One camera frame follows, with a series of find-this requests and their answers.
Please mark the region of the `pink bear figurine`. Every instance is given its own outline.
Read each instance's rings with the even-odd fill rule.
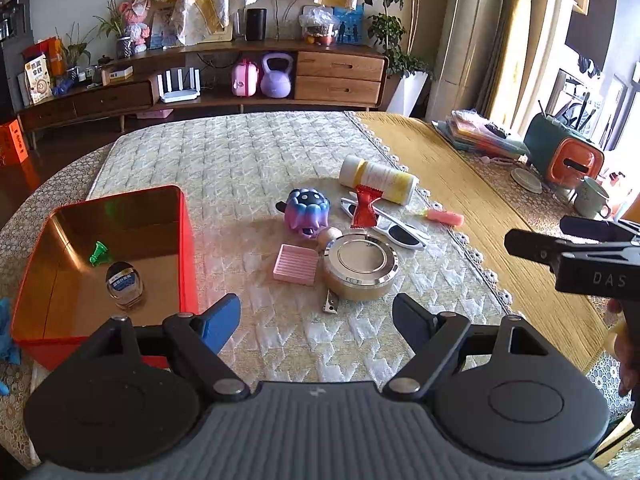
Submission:
[[[133,3],[122,2],[118,10],[122,13],[124,21],[127,24],[125,34],[127,34],[136,45],[134,52],[136,54],[144,52],[146,50],[145,40],[151,34],[149,26],[144,23],[147,14],[146,0],[143,2],[134,0]]]

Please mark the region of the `red candy wrapper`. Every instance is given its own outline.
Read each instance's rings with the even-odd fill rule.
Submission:
[[[358,205],[353,213],[351,227],[375,227],[378,224],[378,216],[373,211],[373,203],[382,198],[384,192],[369,186],[356,186]]]

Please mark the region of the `gray ridged surface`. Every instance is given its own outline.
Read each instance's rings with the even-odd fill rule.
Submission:
[[[185,446],[113,474],[45,463],[30,480],[499,480],[605,479],[591,463],[555,472],[497,468],[446,442],[416,404],[386,400],[373,383],[264,383],[242,404],[220,404]]]

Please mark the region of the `green plastic game piece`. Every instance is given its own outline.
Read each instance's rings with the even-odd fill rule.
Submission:
[[[107,246],[105,244],[103,244],[102,242],[96,242],[94,254],[89,256],[89,262],[91,262],[92,266],[95,267],[96,265],[100,264],[100,260],[103,259],[108,251],[109,250],[107,249]]]

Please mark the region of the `metal screw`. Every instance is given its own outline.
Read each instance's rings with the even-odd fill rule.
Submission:
[[[396,377],[389,383],[396,394],[414,394],[420,389],[420,383],[411,377]]]
[[[237,395],[244,390],[244,383],[238,379],[220,379],[213,385],[220,395]]]

